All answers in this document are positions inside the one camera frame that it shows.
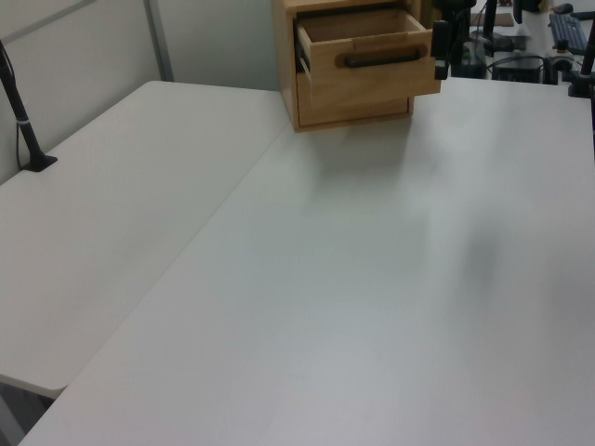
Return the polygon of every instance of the black stand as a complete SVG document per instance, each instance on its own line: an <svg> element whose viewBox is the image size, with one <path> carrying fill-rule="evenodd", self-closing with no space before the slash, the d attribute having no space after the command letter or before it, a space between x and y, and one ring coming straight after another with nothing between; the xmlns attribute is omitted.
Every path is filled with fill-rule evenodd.
<svg viewBox="0 0 595 446"><path fill-rule="evenodd" d="M25 142L27 143L27 147L29 148L29 153L31 154L31 161L26 164L23 169L31 170L33 172L41 172L49 165L55 163L58 158L44 154L39 148L39 143L33 132L33 127L29 122L29 116L25 111L25 106L20 98L19 90L17 89L17 81L10 67L10 63L8 62L7 53L2 45L2 41L0 41L0 78L2 79L2 85L7 92L12 111L17 118L20 132L22 133Z"/></svg>
<svg viewBox="0 0 595 446"><path fill-rule="evenodd" d="M573 98L592 98L595 79L591 74L595 60L595 24L591 25L591 32L588 36L585 58L580 72L572 72L572 85L568 87L568 96Z"/></svg>

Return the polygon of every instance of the white table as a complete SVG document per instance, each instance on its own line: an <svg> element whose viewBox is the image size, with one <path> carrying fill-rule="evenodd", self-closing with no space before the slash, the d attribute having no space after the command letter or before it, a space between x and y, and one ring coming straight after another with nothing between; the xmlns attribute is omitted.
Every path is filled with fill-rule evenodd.
<svg viewBox="0 0 595 446"><path fill-rule="evenodd" d="M287 125L276 93L149 83L0 187L0 382L57 397Z"/></svg>
<svg viewBox="0 0 595 446"><path fill-rule="evenodd" d="M543 85L287 127L22 445L591 444L593 168Z"/></svg>

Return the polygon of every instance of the open drawer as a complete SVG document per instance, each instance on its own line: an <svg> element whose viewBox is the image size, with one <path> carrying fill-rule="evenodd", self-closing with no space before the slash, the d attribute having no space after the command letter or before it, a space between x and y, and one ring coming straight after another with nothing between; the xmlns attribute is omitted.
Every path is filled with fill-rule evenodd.
<svg viewBox="0 0 595 446"><path fill-rule="evenodd" d="M440 92L431 31L399 8L298 18L297 57L311 106L384 103Z"/></svg>

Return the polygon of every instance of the gray floor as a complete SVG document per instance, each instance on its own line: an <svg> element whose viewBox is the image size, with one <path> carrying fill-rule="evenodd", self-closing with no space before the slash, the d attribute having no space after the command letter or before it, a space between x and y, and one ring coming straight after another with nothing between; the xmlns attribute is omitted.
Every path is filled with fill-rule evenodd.
<svg viewBox="0 0 595 446"><path fill-rule="evenodd" d="M17 446L52 400L0 384L0 446Z"/></svg>

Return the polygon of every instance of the black pole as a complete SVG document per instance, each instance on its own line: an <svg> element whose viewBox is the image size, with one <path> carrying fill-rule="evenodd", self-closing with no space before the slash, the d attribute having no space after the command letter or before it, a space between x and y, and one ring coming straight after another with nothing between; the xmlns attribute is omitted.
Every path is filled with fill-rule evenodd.
<svg viewBox="0 0 595 446"><path fill-rule="evenodd" d="M8 63L7 52L2 45L0 40L0 78L2 79L2 85L7 92L8 101L12 107L12 111L15 113L17 118L17 124L19 125L20 132L22 133L27 148L31 154L31 161L23 166L24 170L31 170L33 172L41 172L49 165L55 163L58 158L48 156L44 154L37 142L37 137L33 132L33 127L29 122L29 116L25 111L25 106L20 98L19 90L17 89L17 81L15 75L11 70L10 64Z"/></svg>

